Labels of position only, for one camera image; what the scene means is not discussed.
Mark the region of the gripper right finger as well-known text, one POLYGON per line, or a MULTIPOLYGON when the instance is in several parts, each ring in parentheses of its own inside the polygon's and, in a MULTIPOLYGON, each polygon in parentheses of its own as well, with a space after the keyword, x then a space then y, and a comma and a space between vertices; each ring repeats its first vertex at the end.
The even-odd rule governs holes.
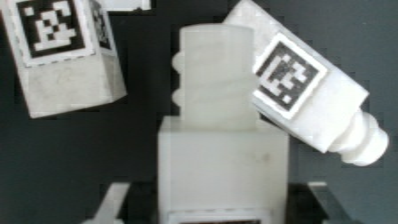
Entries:
POLYGON ((325 182, 290 184, 288 224, 355 224, 325 182))

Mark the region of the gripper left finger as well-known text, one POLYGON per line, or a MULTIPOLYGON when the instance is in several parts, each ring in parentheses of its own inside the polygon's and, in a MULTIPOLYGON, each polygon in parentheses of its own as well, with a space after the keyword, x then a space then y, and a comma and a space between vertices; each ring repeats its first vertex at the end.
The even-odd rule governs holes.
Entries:
POLYGON ((158 224, 153 181, 112 182, 94 216, 82 224, 158 224))

